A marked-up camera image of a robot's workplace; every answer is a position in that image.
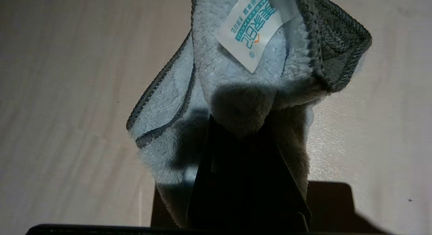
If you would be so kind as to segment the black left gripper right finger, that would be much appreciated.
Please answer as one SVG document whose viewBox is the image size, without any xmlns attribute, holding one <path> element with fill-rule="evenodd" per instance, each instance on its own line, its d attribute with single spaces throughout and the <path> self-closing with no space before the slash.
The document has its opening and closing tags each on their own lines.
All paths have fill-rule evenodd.
<svg viewBox="0 0 432 235">
<path fill-rule="evenodd" d="M 306 229 L 310 210 L 270 123 L 242 140 L 239 151 L 238 227 Z"/>
</svg>

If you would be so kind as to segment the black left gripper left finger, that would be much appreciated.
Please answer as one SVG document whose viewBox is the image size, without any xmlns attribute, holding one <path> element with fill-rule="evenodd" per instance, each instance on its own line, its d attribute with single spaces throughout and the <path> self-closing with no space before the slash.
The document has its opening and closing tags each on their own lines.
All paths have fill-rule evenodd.
<svg viewBox="0 0 432 235">
<path fill-rule="evenodd" d="M 233 229 L 239 224 L 236 137 L 209 117 L 204 150 L 187 212 L 194 229 Z"/>
</svg>

